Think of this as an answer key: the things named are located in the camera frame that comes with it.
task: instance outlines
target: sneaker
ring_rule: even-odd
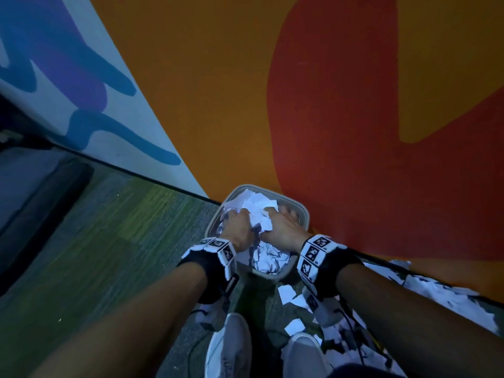
[[[230,313],[208,345],[205,378],[249,378],[251,365],[249,326],[241,314]]]
[[[326,378],[333,368],[317,340],[307,333],[294,334],[282,349],[283,378]]]

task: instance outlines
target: wrist strap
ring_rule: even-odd
[[[338,295],[338,273],[349,264],[362,264],[353,249],[326,235],[315,235],[305,241],[297,271],[306,287],[318,298]]]
[[[217,237],[204,238],[183,254],[177,266],[198,263],[207,275],[208,285],[198,303],[213,304],[226,291],[228,281],[236,271],[235,256],[233,244]]]

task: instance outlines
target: wall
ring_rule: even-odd
[[[283,191],[340,242],[504,301],[504,1],[91,2],[201,194]]]
[[[89,0],[0,0],[0,93],[56,143],[206,196]]]

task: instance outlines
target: person's left hand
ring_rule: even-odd
[[[240,213],[230,210],[224,220],[224,229],[219,236],[233,243],[236,253],[249,249],[254,242],[254,232],[250,225],[250,212],[242,208]]]

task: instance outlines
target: person's right arm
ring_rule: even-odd
[[[300,252],[311,237],[297,215],[267,209],[273,231],[263,241]],[[472,321],[359,264],[344,267],[335,281],[340,295],[406,371],[417,376],[502,376],[504,340]]]

